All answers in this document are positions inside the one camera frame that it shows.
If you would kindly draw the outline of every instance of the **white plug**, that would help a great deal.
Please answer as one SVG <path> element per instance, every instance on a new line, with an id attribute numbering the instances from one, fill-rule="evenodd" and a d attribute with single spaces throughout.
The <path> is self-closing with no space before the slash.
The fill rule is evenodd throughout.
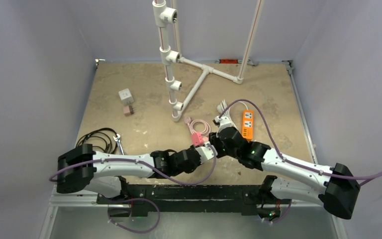
<path id="1" fill-rule="evenodd" d="M 119 97 L 121 98 L 121 101 L 124 103 L 124 105 L 129 105 L 134 102 L 134 99 L 132 98 L 131 92 L 129 89 L 122 90 L 119 93 Z"/>

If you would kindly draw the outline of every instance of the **white pvc pipe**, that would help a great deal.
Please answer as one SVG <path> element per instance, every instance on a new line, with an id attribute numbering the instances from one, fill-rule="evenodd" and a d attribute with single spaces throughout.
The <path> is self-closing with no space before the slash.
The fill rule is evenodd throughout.
<path id="1" fill-rule="evenodd" d="M 238 78 L 236 76 L 232 76 L 232 75 L 226 74 L 226 73 L 224 73 L 222 71 L 219 71 L 219 70 L 216 70 L 216 69 L 213 70 L 213 74 L 221 76 L 221 77 L 226 78 L 228 80 L 231 80 L 231 81 L 233 81 L 235 83 L 238 83 Z"/>
<path id="2" fill-rule="evenodd" d="M 203 69 L 204 66 L 205 66 L 205 65 L 203 65 L 203 64 L 200 64 L 200 63 L 197 63 L 197 62 L 195 62 L 195 61 L 189 60 L 189 59 L 187 59 L 187 58 L 185 58 L 185 57 L 181 57 L 181 58 L 180 58 L 180 62 L 182 62 L 182 63 L 186 63 L 186 64 L 188 64 L 188 65 L 191 65 L 191 66 L 194 66 L 194 67 L 197 67 L 197 68 L 200 68 L 200 69 Z M 226 79 L 228 79 L 228 80 L 231 80 L 231 81 L 233 81 L 233 82 L 235 82 L 235 83 L 239 83 L 238 78 L 237 78 L 236 76 L 229 75 L 229 74 L 224 73 L 224 72 L 222 72 L 222 71 L 213 69 L 210 73 L 213 73 L 213 74 L 215 74 L 215 75 L 221 76 L 221 77 L 226 78 Z"/>
<path id="3" fill-rule="evenodd" d="M 178 9 L 178 3 L 177 0 L 171 0 L 172 8 Z M 179 40 L 179 27 L 178 27 L 178 20 L 174 24 L 174 33 L 175 33 L 175 46 L 177 47 L 176 50 L 180 53 L 181 52 L 181 41 Z"/>
<path id="4" fill-rule="evenodd" d="M 159 41 L 160 41 L 160 48 L 162 50 L 168 50 L 170 48 L 169 46 L 169 34 L 167 27 L 159 27 Z M 174 79 L 174 74 L 172 70 L 172 65 L 164 65 L 165 68 L 165 76 L 166 79 L 169 81 Z M 169 90 L 169 99 L 170 102 L 177 102 L 177 97 L 174 90 Z M 172 116 L 174 117 L 174 120 L 178 120 L 179 113 L 177 110 L 172 108 Z"/>
<path id="5" fill-rule="evenodd" d="M 184 112 L 185 108 L 187 107 L 188 103 L 191 101 L 192 97 L 196 93 L 196 91 L 199 89 L 200 85 L 203 83 L 205 77 L 209 74 L 208 69 L 203 70 L 203 73 L 201 74 L 200 78 L 195 83 L 194 87 L 191 89 L 190 93 L 187 95 L 187 97 L 184 100 L 184 107 L 182 111 L 180 111 L 180 114 Z"/>
<path id="6" fill-rule="evenodd" d="M 194 67 L 200 68 L 200 69 L 202 69 L 202 66 L 203 66 L 202 64 L 200 64 L 198 62 L 195 62 L 195 61 L 192 61 L 192 60 L 189 60 L 189 59 L 187 59 L 185 57 L 181 57 L 179 59 L 179 61 L 182 62 L 182 63 L 188 64 L 188 65 L 192 65 Z"/>
<path id="7" fill-rule="evenodd" d="M 169 49 L 169 33 L 167 27 L 159 27 L 160 46 L 163 50 Z"/>
<path id="8" fill-rule="evenodd" d="M 253 40 L 255 38 L 257 25 L 260 20 L 260 15 L 263 10 L 264 2 L 265 0 L 258 0 L 256 5 L 253 23 L 250 28 L 250 34 L 248 35 L 247 46 L 245 47 L 245 51 L 244 51 L 244 58 L 242 59 L 241 69 L 239 70 L 239 74 L 238 74 L 238 80 L 240 82 L 242 82 L 242 80 L 244 79 L 245 68 L 247 67 L 248 58 L 250 57 L 251 46 L 253 45 Z"/>

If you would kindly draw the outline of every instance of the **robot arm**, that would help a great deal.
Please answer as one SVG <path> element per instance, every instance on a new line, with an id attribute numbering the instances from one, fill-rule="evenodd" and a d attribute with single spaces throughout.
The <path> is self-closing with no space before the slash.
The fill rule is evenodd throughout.
<path id="1" fill-rule="evenodd" d="M 304 168 L 284 162 L 277 152 L 260 142 L 248 142 L 234 127 L 222 127 L 217 133 L 209 134 L 209 141 L 200 146 L 191 146 L 179 152 L 172 150 L 154 151 L 142 155 L 114 155 L 94 152 L 91 145 L 84 144 L 58 158 L 58 169 L 90 161 L 80 168 L 72 168 L 58 175 L 57 192 L 74 193 L 82 189 L 113 198 L 122 194 L 127 187 L 119 176 L 138 176 L 141 178 L 163 178 L 150 165 L 167 176 L 192 173 L 198 166 L 217 158 L 230 156 L 247 168 L 279 173 L 294 179 L 289 181 L 276 176 L 267 176 L 256 194 L 255 200 L 277 201 L 296 199 L 322 205 L 328 212 L 349 219 L 360 190 L 355 180 L 337 179 L 320 175 Z M 336 164 L 335 167 L 308 163 L 288 155 L 283 156 L 305 167 L 323 170 L 331 174 L 352 176 L 349 169 Z"/>

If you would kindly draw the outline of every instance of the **black mounting base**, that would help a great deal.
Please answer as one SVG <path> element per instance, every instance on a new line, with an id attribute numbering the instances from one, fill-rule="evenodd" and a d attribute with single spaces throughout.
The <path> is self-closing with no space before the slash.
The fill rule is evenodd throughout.
<path id="1" fill-rule="evenodd" d="M 265 215 L 266 209 L 257 207 L 264 204 L 276 204 L 261 185 L 142 185 L 127 184 L 129 198 L 146 198 L 159 207 L 161 212 L 189 213 L 241 213 L 243 216 Z M 98 204 L 116 204 L 113 199 L 97 197 Z M 280 200 L 288 204 L 289 200 Z M 132 217 L 145 217 L 156 209 L 149 203 L 135 201 Z"/>

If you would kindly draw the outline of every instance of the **white enclosure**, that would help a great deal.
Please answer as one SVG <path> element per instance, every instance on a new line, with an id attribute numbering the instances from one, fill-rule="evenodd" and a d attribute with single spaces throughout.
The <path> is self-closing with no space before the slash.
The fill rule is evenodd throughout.
<path id="1" fill-rule="evenodd" d="M 241 59 L 256 2 L 178 0 L 182 53 Z M 95 59 L 160 61 L 158 48 L 151 0 L 0 0 L 0 238 L 39 237 Z M 382 0 L 266 0 L 252 49 L 293 61 L 319 163 L 382 171 Z M 355 211 L 347 238 L 382 238 L 382 178 Z"/>

